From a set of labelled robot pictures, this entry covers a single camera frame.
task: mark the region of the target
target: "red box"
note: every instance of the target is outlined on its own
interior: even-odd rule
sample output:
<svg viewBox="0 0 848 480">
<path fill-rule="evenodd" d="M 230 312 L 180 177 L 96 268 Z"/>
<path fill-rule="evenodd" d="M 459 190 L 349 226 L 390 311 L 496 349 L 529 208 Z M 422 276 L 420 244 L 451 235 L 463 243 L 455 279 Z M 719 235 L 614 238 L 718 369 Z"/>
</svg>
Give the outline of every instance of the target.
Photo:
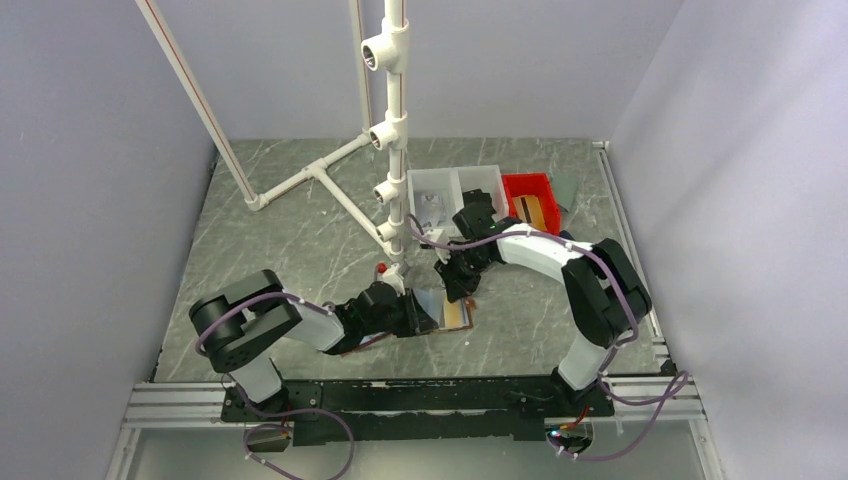
<svg viewBox="0 0 848 480">
<path fill-rule="evenodd" d="M 513 197 L 522 195 L 535 195 L 542 207 L 542 216 L 545 218 L 545 226 L 548 233 L 559 235 L 560 218 L 559 206 L 551 191 L 551 182 L 544 173 L 512 173 L 501 175 L 504 184 L 504 193 L 509 199 L 509 216 L 518 218 L 513 203 Z"/>
</svg>

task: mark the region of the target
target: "clear plastic container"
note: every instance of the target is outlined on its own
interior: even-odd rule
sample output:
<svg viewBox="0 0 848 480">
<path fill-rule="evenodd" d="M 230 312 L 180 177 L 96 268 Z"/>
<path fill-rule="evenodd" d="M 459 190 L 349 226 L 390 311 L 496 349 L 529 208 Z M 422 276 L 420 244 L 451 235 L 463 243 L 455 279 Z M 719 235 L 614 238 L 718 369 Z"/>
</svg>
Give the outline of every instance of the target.
<svg viewBox="0 0 848 480">
<path fill-rule="evenodd" d="M 450 237 L 461 237 L 451 218 L 462 209 L 462 192 L 480 189 L 492 196 L 495 220 L 509 214 L 509 204 L 497 165 L 433 168 L 406 172 L 409 209 L 424 231 L 443 228 Z"/>
</svg>

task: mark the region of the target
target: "white wall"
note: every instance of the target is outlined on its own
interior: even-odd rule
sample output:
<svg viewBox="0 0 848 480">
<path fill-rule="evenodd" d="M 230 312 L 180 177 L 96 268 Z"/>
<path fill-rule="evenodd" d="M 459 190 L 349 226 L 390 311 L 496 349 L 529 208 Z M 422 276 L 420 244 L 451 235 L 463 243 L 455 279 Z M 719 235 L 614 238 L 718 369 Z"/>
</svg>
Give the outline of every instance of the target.
<svg viewBox="0 0 848 480">
<path fill-rule="evenodd" d="M 98 479 L 212 142 L 132 1 L 0 1 L 0 477 Z"/>
<path fill-rule="evenodd" d="M 346 1 L 158 3 L 230 138 L 361 128 Z M 609 138 L 681 3 L 410 0 L 410 134 Z M 382 0 L 362 11 L 378 33 Z"/>
<path fill-rule="evenodd" d="M 364 2 L 369 34 L 382 3 Z M 681 3 L 409 0 L 410 135 L 609 139 Z"/>
<path fill-rule="evenodd" d="M 346 0 L 158 0 L 231 139 L 362 132 Z"/>
<path fill-rule="evenodd" d="M 846 478 L 848 4 L 684 3 L 613 136 L 730 478 Z"/>
</svg>

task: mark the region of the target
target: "marble floor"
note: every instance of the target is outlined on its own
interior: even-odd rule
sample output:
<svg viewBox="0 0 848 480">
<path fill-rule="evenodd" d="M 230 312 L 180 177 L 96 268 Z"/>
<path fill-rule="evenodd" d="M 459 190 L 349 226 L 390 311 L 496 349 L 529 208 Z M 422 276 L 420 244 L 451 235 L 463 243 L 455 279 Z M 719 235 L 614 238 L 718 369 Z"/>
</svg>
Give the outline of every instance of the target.
<svg viewBox="0 0 848 480">
<path fill-rule="evenodd" d="M 263 192 L 332 152 L 347 139 L 233 142 L 257 192 Z M 502 173 L 566 172 L 579 179 L 573 212 L 562 227 L 578 240 L 620 241 L 610 194 L 588 140 L 536 138 L 411 139 L 409 168 L 499 165 Z M 386 153 L 366 147 L 336 163 L 329 175 L 375 223 L 387 209 L 371 194 L 386 178 Z M 408 237 L 408 286 L 436 288 L 435 255 Z M 370 282 L 385 260 L 371 237 L 318 182 L 307 181 L 251 213 L 223 165 L 212 176 L 184 278 L 159 357 L 155 381 L 211 381 L 220 375 L 191 348 L 196 333 L 188 308 L 201 296 L 263 268 L 289 291 L 341 303 Z M 382 340 L 343 358 L 282 339 L 270 350 L 285 378 L 409 378 L 547 374 L 577 333 L 562 286 L 520 267 L 498 265 L 475 295 L 474 328 L 424 337 Z M 638 342 L 623 349 L 613 373 L 658 370 L 647 322 Z"/>
</svg>

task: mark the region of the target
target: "cable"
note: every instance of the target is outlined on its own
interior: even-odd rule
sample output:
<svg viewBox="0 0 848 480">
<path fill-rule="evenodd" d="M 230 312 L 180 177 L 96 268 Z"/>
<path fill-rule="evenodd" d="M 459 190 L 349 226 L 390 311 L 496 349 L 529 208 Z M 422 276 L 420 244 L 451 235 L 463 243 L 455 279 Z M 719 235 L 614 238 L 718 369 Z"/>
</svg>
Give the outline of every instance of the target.
<svg viewBox="0 0 848 480">
<path fill-rule="evenodd" d="M 683 381 L 680 382 L 680 387 L 677 388 L 677 391 L 680 391 L 680 389 L 683 388 L 683 386 L 685 386 L 689 382 L 689 372 L 687 372 L 686 370 L 681 370 L 668 383 L 668 386 L 665 388 L 665 393 L 663 393 L 662 395 L 657 397 L 661 400 L 657 404 L 657 408 L 654 410 L 654 414 L 651 415 L 651 419 L 648 420 L 648 424 L 645 425 L 645 428 L 642 429 L 642 431 L 639 433 L 639 436 L 636 437 L 635 440 L 630 442 L 630 445 L 624 447 L 623 449 L 619 450 L 618 452 L 615 452 L 615 453 L 612 453 L 612 454 L 609 454 L 609 455 L 586 456 L 586 455 L 572 454 L 571 457 L 575 460 L 580 460 L 580 461 L 583 461 L 583 462 L 607 462 L 609 460 L 617 460 L 617 459 L 627 455 L 628 453 L 632 452 L 634 448 L 636 448 L 637 446 L 639 446 L 640 443 L 642 443 L 642 440 L 645 439 L 645 436 L 648 435 L 648 432 L 651 431 L 651 428 L 657 422 L 657 417 L 660 416 L 660 411 L 662 411 L 662 407 L 663 407 L 663 405 L 665 405 L 665 401 L 668 400 L 674 394 L 674 393 L 672 393 L 672 387 L 674 386 L 675 382 L 677 382 L 677 380 L 679 378 L 683 378 Z"/>
<path fill-rule="evenodd" d="M 560 425 L 559 426 L 560 430 L 566 430 L 567 431 L 567 430 L 573 430 L 573 429 L 577 428 L 577 425 L 580 425 L 580 422 L 582 422 L 583 419 L 585 419 L 586 415 L 588 415 L 588 414 L 589 414 L 589 405 L 586 405 L 586 407 L 584 407 L 583 411 L 580 413 L 580 416 L 577 417 L 577 420 L 575 420 L 571 423 L 565 423 L 563 425 Z"/>
<path fill-rule="evenodd" d="M 347 422 L 345 422 L 344 419 L 342 419 L 342 417 L 336 415 L 335 413 L 333 413 L 329 410 L 324 410 L 324 409 L 321 409 L 321 408 L 301 408 L 301 409 L 298 409 L 298 410 L 289 410 L 287 412 L 280 412 L 280 413 L 263 412 L 263 411 L 259 410 L 258 408 L 256 408 L 250 402 L 250 399 L 247 397 L 247 393 L 244 391 L 244 389 L 238 383 L 236 383 L 236 390 L 238 391 L 241 399 L 244 401 L 244 406 L 247 407 L 248 410 L 250 410 L 251 412 L 253 412 L 254 414 L 256 414 L 260 417 L 264 417 L 264 418 L 286 418 L 286 417 L 290 417 L 292 415 L 300 415 L 300 414 L 303 414 L 303 413 L 316 413 L 318 415 L 324 415 L 325 417 L 330 417 L 333 420 L 335 420 L 336 422 L 338 422 L 339 425 L 341 425 L 342 428 L 344 428 L 345 433 L 347 433 L 347 438 L 350 441 L 350 452 L 348 453 L 347 461 L 345 462 L 342 469 L 339 470 L 339 473 L 330 477 L 329 480 L 338 480 L 345 473 L 347 473 L 347 471 L 350 469 L 350 465 L 353 462 L 353 453 L 354 453 L 354 450 L 355 450 L 356 443 L 355 443 L 355 439 L 353 438 L 353 430 L 350 429 L 350 425 L 348 425 Z M 273 470 L 273 471 L 279 473 L 280 475 L 282 475 L 286 478 L 289 478 L 291 480 L 303 480 L 302 478 L 295 476 L 295 475 L 292 475 L 291 473 L 283 470 L 282 468 L 274 465 L 273 463 L 265 460 L 264 458 L 262 458 L 259 455 L 256 455 L 255 453 L 250 451 L 250 446 L 248 445 L 248 441 L 250 440 L 251 435 L 253 435 L 254 433 L 256 433 L 260 430 L 270 430 L 270 429 L 276 430 L 276 429 L 280 429 L 280 428 L 282 428 L 284 431 L 288 429 L 288 427 L 281 427 L 280 425 L 277 425 L 277 424 L 263 423 L 263 424 L 255 426 L 255 427 L 252 427 L 250 430 L 247 430 L 244 433 L 244 439 L 242 441 L 242 445 L 244 446 L 244 451 L 247 454 L 245 456 L 245 459 L 249 458 L 249 459 L 255 461 L 256 463 L 259 463 L 260 465 L 262 465 L 264 467 L 268 467 L 271 470 Z"/>
<path fill-rule="evenodd" d="M 318 313 L 321 313 L 321 314 L 324 314 L 324 315 L 332 315 L 333 314 L 333 308 L 334 307 L 333 308 L 330 308 L 329 306 L 326 307 L 326 308 L 320 307 L 318 305 L 315 305 L 314 303 L 307 302 L 306 300 L 298 297 L 297 295 L 295 295 L 293 293 L 288 293 L 288 292 L 263 293 L 262 295 L 257 295 L 253 298 L 249 298 L 249 299 L 245 300 L 244 302 L 236 305 L 235 307 L 231 308 L 227 313 L 223 314 L 221 316 L 221 318 L 212 322 L 212 325 L 209 325 L 208 327 L 206 327 L 206 330 L 204 330 L 203 333 L 201 333 L 200 336 L 197 337 L 197 340 L 195 340 L 194 351 L 197 352 L 198 355 L 201 355 L 201 356 L 204 356 L 204 357 L 207 356 L 206 352 L 203 350 L 203 343 L 206 342 L 206 339 L 209 338 L 210 335 L 212 335 L 212 332 L 214 332 L 216 328 L 220 327 L 221 324 L 223 324 L 227 320 L 230 320 L 231 318 L 233 318 L 236 315 L 238 315 L 239 313 L 241 313 L 241 311 L 244 310 L 245 308 L 249 308 L 249 307 L 252 307 L 253 305 L 256 305 L 257 303 L 264 302 L 265 300 L 275 299 L 275 298 L 284 298 L 286 300 L 293 301 L 297 304 L 305 306 L 306 308 L 308 308 L 310 310 L 313 310 L 315 312 L 318 312 Z"/>
<path fill-rule="evenodd" d="M 535 395 L 528 395 L 526 393 L 512 392 L 512 391 L 506 392 L 504 394 L 504 397 L 506 397 L 507 395 L 515 395 L 516 397 L 520 397 L 520 398 L 529 398 L 530 400 L 536 400 L 537 402 L 550 402 L 551 400 L 554 399 L 553 395 L 551 395 L 549 397 L 542 398 L 542 397 L 537 397 Z"/>
<path fill-rule="evenodd" d="M 612 271 L 610 271 L 609 267 L 606 265 L 606 263 L 604 263 L 603 260 L 601 260 L 600 257 L 598 257 L 597 255 L 592 253 L 590 250 L 582 248 L 579 245 L 575 245 L 573 242 L 571 242 L 569 240 L 565 240 L 565 239 L 560 238 L 556 235 L 551 235 L 550 233 L 542 232 L 542 231 L 538 231 L 538 230 L 503 232 L 503 233 L 499 233 L 497 235 L 493 235 L 489 238 L 485 238 L 483 240 L 478 240 L 476 242 L 470 242 L 470 243 L 465 243 L 465 244 L 461 244 L 461 245 L 439 244 L 439 243 L 436 243 L 436 242 L 434 242 L 434 241 L 432 241 L 429 238 L 424 236 L 424 230 L 421 228 L 421 224 L 418 222 L 418 219 L 416 219 L 414 215 L 412 215 L 411 213 L 407 214 L 407 219 L 410 219 L 415 224 L 415 227 L 417 228 L 417 231 L 416 231 L 416 229 L 412 228 L 412 225 L 410 225 L 409 222 L 407 222 L 407 228 L 409 229 L 410 233 L 412 234 L 413 237 L 415 237 L 416 240 L 418 240 L 419 242 L 424 243 L 426 245 L 429 245 L 433 248 L 441 248 L 443 250 L 449 250 L 449 251 L 468 250 L 468 249 L 471 249 L 471 248 L 476 248 L 476 247 L 479 247 L 481 245 L 486 245 L 487 243 L 491 243 L 491 242 L 500 240 L 501 238 L 514 237 L 514 236 L 519 236 L 519 235 L 521 235 L 521 236 L 528 236 L 529 235 L 529 236 L 533 236 L 533 237 L 546 238 L 548 240 L 559 243 L 560 245 L 562 245 L 565 248 L 570 248 L 571 250 L 574 250 L 577 253 L 583 254 L 585 257 L 587 257 L 590 260 L 592 260 L 593 262 L 595 262 L 598 265 L 598 267 L 601 269 L 601 271 L 604 272 L 604 275 L 606 275 L 607 279 L 609 279 L 610 286 L 612 287 L 613 291 L 615 292 L 615 296 L 618 299 L 619 303 L 621 303 L 622 309 L 624 310 L 624 313 L 627 316 L 627 322 L 630 324 L 630 328 L 631 328 L 633 334 L 626 337 L 626 338 L 618 340 L 613 345 L 613 348 L 610 349 L 609 353 L 607 353 L 607 357 L 604 359 L 604 361 L 601 363 L 601 367 L 598 369 L 599 370 L 599 372 L 598 372 L 598 384 L 599 384 L 600 388 L 607 395 L 610 396 L 610 398 L 612 398 L 612 399 L 614 399 L 618 402 L 621 402 L 625 405 L 643 406 L 643 405 L 650 405 L 652 403 L 657 403 L 657 408 L 656 408 L 656 410 L 654 410 L 654 413 L 651 416 L 651 419 L 648 421 L 648 424 L 645 426 L 645 428 L 642 430 L 642 432 L 639 434 L 639 436 L 636 437 L 636 439 L 630 445 L 628 445 L 627 447 L 625 447 L 621 451 L 616 452 L 616 453 L 611 454 L 611 455 L 589 456 L 589 457 L 586 457 L 586 456 L 581 457 L 578 454 L 572 454 L 572 458 L 587 461 L 587 462 L 604 462 L 604 461 L 608 461 L 608 460 L 615 460 L 615 459 L 623 457 L 624 455 L 627 455 L 634 448 L 636 448 L 639 445 L 639 443 L 642 442 L 642 440 L 645 438 L 645 436 L 648 434 L 648 432 L 654 426 L 654 423 L 656 423 L 657 417 L 659 417 L 659 414 L 662 411 L 662 407 L 663 407 L 663 405 L 665 405 L 666 400 L 668 400 L 669 398 L 671 398 L 672 396 L 674 396 L 678 392 L 680 392 L 680 390 L 682 390 L 683 387 L 686 386 L 686 384 L 689 382 L 689 372 L 687 372 L 686 370 L 681 370 L 669 382 L 668 386 L 665 389 L 665 392 L 662 395 L 660 395 L 659 397 L 656 397 L 656 398 L 648 399 L 648 400 L 636 400 L 636 401 L 626 400 L 622 397 L 614 395 L 609 390 L 609 388 L 607 388 L 607 386 L 603 382 L 603 375 L 601 374 L 601 372 L 606 370 L 606 368 L 610 365 L 610 363 L 612 363 L 612 361 L 615 358 L 615 355 L 616 355 L 616 353 L 617 353 L 617 351 L 620 347 L 627 345 L 628 343 L 635 342 L 639 338 L 639 324 L 636 322 L 636 317 L 633 314 L 633 310 L 630 308 L 630 304 L 627 302 L 627 299 L 624 296 L 624 292 L 621 290 L 621 286 L 618 284 L 618 281 L 615 279 L 615 276 L 613 276 Z M 683 381 L 680 382 L 680 385 L 678 385 L 676 388 L 673 388 L 675 382 L 681 377 L 683 378 Z"/>
<path fill-rule="evenodd" d="M 579 245 L 576 245 L 574 242 L 572 242 L 570 240 L 566 240 L 564 238 L 557 237 L 556 235 L 551 235 L 550 233 L 542 232 L 542 231 L 539 231 L 539 230 L 529 230 L 529 231 L 521 230 L 521 231 L 503 232 L 503 233 L 499 233 L 497 235 L 492 235 L 491 237 L 488 237 L 488 238 L 484 238 L 483 240 L 478 240 L 476 242 L 470 242 L 470 243 L 463 243 L 463 244 L 460 244 L 460 245 L 436 243 L 436 242 L 434 242 L 434 241 L 432 241 L 429 238 L 424 236 L 424 230 L 421 228 L 421 223 L 418 221 L 417 218 L 415 218 L 415 215 L 408 213 L 408 214 L 406 214 L 406 218 L 412 220 L 412 222 L 414 222 L 416 228 L 418 229 L 418 231 L 416 231 L 416 229 L 412 228 L 412 226 L 409 224 L 409 222 L 407 222 L 406 226 L 409 229 L 412 236 L 415 237 L 416 240 L 418 240 L 419 242 L 424 243 L 426 245 L 429 245 L 433 248 L 441 248 L 442 250 L 449 250 L 449 251 L 454 251 L 454 252 L 461 251 L 461 250 L 469 250 L 469 249 L 472 249 L 472 248 L 477 248 L 477 247 L 482 246 L 482 245 L 486 245 L 487 243 L 492 243 L 492 242 L 498 241 L 502 238 L 517 237 L 517 236 L 526 237 L 526 236 L 529 235 L 531 237 L 541 237 L 541 238 L 545 238 L 545 239 L 554 241 L 556 243 L 559 243 L 560 245 L 562 245 L 565 248 L 568 248 L 568 249 L 574 250 L 577 253 L 583 254 L 586 258 L 595 262 L 598 265 L 598 267 L 601 269 L 601 271 L 604 272 L 604 275 L 606 275 L 607 279 L 609 279 L 610 286 L 612 287 L 613 291 L 615 292 L 615 296 L 618 299 L 619 303 L 621 303 L 621 307 L 624 309 L 624 314 L 627 316 L 627 323 L 630 324 L 630 329 L 633 331 L 632 335 L 628 336 L 627 338 L 619 340 L 618 342 L 616 342 L 616 345 L 623 346 L 623 345 L 626 345 L 628 343 L 634 342 L 634 341 L 636 341 L 636 339 L 639 338 L 639 324 L 636 322 L 636 316 L 633 315 L 633 310 L 630 308 L 630 304 L 627 302 L 627 298 L 624 296 L 624 291 L 621 290 L 621 285 L 618 284 L 618 281 L 615 279 L 615 276 L 613 276 L 613 274 L 612 274 L 612 270 L 610 270 L 610 268 L 607 266 L 607 264 L 604 263 L 604 261 L 601 260 L 600 257 L 598 257 L 597 255 L 592 253 L 591 250 L 587 250 L 583 247 L 580 247 Z"/>
</svg>

